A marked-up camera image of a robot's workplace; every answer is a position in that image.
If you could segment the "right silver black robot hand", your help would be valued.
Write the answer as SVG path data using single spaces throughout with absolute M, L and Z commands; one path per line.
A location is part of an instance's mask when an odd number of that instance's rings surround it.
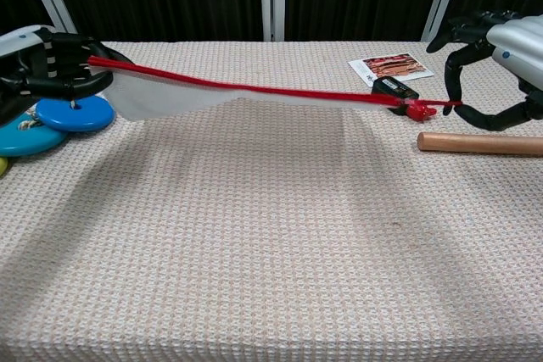
M 504 131 L 542 119 L 542 17 L 523 16 L 512 10 L 479 10 L 451 18 L 426 48 L 435 53 L 449 43 L 463 47 L 445 61 L 444 82 L 450 104 L 443 115 L 454 111 L 469 125 L 485 131 Z M 492 58 L 518 80 L 525 95 L 497 114 L 484 114 L 462 101 L 461 74 L 465 66 Z

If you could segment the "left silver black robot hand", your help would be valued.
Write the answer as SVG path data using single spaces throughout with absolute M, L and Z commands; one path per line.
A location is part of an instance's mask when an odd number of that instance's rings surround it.
M 92 74 L 90 57 L 128 63 L 122 53 L 79 34 L 48 25 L 29 25 L 1 35 L 1 125 L 42 99 L 72 101 L 111 85 L 113 74 Z

